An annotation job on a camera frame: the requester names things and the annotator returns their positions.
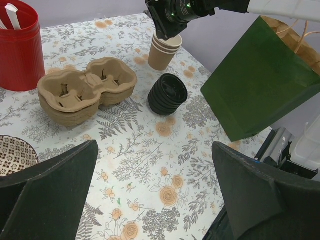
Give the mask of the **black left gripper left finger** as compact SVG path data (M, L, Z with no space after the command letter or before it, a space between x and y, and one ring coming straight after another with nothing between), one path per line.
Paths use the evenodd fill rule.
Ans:
M54 158L0 178L2 240L74 240L99 146L86 141Z

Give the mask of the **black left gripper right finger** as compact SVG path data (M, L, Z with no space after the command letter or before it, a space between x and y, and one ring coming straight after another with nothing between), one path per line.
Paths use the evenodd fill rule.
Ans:
M221 142L212 144L224 209L214 240L317 240L320 184L253 160Z

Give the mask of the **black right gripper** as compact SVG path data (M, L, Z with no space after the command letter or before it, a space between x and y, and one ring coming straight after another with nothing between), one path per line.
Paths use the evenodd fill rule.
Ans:
M162 40L176 37L192 20L215 14L213 0L146 0L145 4Z

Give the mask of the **stack of brown paper cups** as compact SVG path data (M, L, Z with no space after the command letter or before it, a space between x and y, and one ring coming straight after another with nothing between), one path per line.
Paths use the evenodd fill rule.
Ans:
M156 71L164 71L181 48L182 43L183 39L179 34L169 40L163 40L158 38L155 31L151 39L149 66Z

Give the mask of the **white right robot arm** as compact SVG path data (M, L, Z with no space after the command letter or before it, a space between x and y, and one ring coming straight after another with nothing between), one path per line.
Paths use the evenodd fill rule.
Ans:
M189 22L215 15L216 9L320 21L318 0L146 0L145 4L157 37L165 41L183 32Z

